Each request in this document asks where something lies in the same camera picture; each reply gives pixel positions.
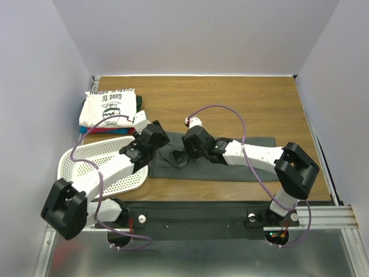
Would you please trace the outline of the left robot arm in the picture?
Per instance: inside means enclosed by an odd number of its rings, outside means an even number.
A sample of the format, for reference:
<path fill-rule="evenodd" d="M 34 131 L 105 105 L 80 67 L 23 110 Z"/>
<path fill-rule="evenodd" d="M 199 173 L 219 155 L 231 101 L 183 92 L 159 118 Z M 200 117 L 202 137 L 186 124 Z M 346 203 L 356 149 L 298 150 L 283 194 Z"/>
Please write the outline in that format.
<path fill-rule="evenodd" d="M 92 216 L 88 212 L 92 200 L 115 182 L 147 166 L 155 152 L 169 141 L 158 120 L 149 122 L 105 164 L 94 165 L 93 171 L 74 180 L 55 181 L 40 216 L 63 238 L 76 237 Z"/>

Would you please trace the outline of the grey t shirt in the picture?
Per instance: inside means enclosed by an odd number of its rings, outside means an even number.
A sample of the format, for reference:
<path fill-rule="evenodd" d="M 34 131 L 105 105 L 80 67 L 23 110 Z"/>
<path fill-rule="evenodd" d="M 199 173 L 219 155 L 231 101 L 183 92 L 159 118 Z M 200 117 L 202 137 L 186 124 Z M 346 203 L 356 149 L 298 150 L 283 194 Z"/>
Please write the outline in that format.
<path fill-rule="evenodd" d="M 183 133 L 167 132 L 169 143 L 156 151 L 154 159 L 150 162 L 148 175 L 151 178 L 186 179 L 198 181 L 225 181 L 225 182 L 257 182 L 254 174 L 247 165 L 242 154 L 244 165 L 225 165 L 212 163 L 205 157 L 189 158 L 182 141 Z M 249 137 L 245 144 L 263 148 L 275 148 L 274 137 Z M 263 182 L 279 181 L 274 169 L 269 172 L 256 167 L 255 172 Z"/>

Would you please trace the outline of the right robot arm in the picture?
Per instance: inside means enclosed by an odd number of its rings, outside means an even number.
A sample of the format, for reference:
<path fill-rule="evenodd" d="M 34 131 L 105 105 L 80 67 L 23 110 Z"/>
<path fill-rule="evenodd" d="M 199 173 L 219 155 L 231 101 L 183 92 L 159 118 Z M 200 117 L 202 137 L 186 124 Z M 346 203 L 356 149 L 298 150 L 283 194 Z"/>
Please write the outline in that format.
<path fill-rule="evenodd" d="M 230 138 L 215 139 L 202 126 L 194 126 L 182 136 L 187 155 L 205 158 L 215 164 L 246 166 L 260 181 L 255 169 L 275 174 L 281 189 L 271 195 L 272 202 L 265 211 L 268 223 L 278 225 L 299 200 L 306 200 L 320 171 L 319 166 L 297 143 L 284 147 L 262 147 L 242 144 Z"/>

